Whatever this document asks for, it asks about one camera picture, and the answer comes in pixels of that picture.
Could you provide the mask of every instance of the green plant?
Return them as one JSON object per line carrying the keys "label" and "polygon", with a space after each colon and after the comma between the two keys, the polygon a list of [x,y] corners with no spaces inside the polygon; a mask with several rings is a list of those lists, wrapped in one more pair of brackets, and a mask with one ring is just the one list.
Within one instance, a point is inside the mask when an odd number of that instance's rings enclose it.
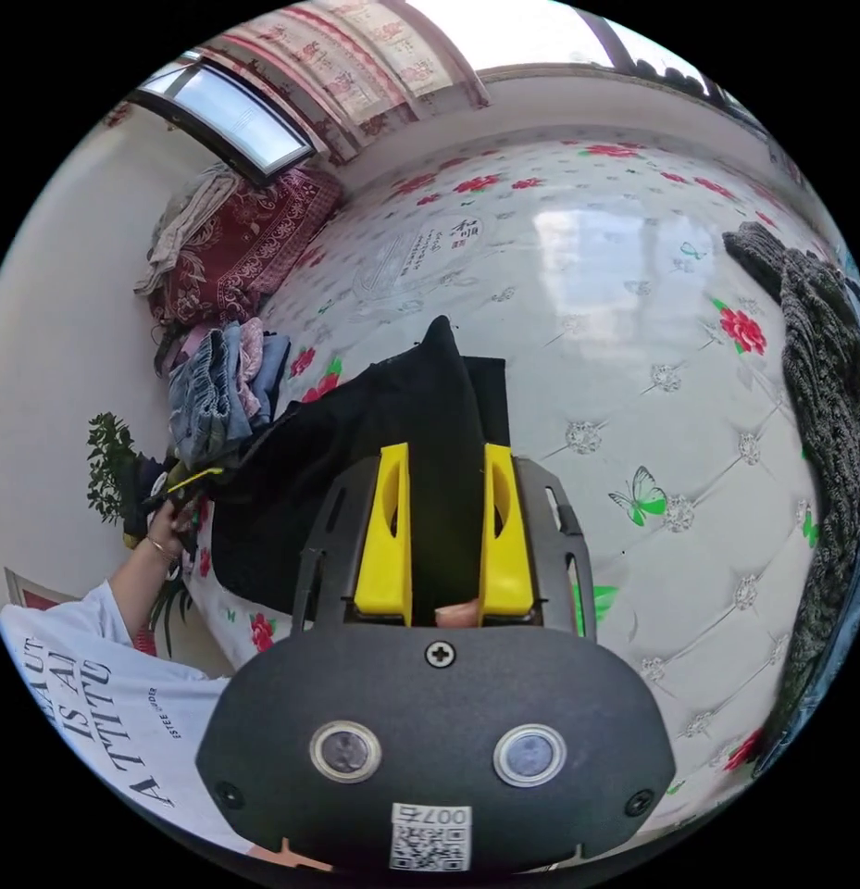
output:
{"label": "green plant", "polygon": [[87,504],[95,509],[103,522],[117,524],[123,518],[121,472],[136,459],[133,439],[127,424],[114,414],[98,414],[90,421],[87,455],[90,463],[90,483]]}
{"label": "green plant", "polygon": [[161,617],[164,617],[164,638],[168,645],[168,657],[173,657],[173,649],[170,647],[170,614],[173,604],[176,602],[180,609],[180,617],[182,622],[186,622],[186,614],[192,607],[192,595],[186,588],[182,577],[178,573],[176,577],[164,581],[155,604],[149,613],[148,627],[150,632],[155,632]]}

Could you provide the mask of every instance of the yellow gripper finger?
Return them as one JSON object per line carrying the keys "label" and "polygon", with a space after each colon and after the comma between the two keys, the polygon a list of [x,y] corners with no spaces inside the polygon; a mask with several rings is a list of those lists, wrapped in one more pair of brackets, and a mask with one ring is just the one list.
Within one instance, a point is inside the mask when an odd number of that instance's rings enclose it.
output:
{"label": "yellow gripper finger", "polygon": [[411,496],[408,445],[380,451],[374,505],[355,587],[366,617],[401,618],[411,626]]}
{"label": "yellow gripper finger", "polygon": [[485,445],[480,626],[485,618],[526,618],[534,607],[528,544],[513,455]]}

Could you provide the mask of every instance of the gray knitted sweater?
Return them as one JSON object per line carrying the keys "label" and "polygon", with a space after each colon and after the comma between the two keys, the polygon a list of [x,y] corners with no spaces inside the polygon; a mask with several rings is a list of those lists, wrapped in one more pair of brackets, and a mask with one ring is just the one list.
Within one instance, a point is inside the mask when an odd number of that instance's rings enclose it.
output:
{"label": "gray knitted sweater", "polygon": [[759,222],[723,234],[726,251],[781,304],[782,367],[817,482],[820,535],[806,577],[779,697],[761,745],[778,742],[838,625],[860,543],[860,331],[839,273],[786,250]]}

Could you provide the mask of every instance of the qr code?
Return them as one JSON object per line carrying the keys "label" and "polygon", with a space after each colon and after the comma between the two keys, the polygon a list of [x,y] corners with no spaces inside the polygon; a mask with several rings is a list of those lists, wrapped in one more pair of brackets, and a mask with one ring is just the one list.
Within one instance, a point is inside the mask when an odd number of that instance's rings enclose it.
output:
{"label": "qr code", "polygon": [[466,807],[393,807],[392,870],[469,870],[470,810]]}

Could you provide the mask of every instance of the white t-shirt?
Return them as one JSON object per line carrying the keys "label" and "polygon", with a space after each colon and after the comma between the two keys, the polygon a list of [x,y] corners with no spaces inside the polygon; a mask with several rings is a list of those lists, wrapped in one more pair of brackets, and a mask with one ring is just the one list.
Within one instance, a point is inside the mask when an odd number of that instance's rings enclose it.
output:
{"label": "white t-shirt", "polygon": [[93,771],[183,830],[236,852],[253,847],[195,768],[227,680],[137,651],[107,582],[48,611],[7,606],[0,626],[35,700]]}

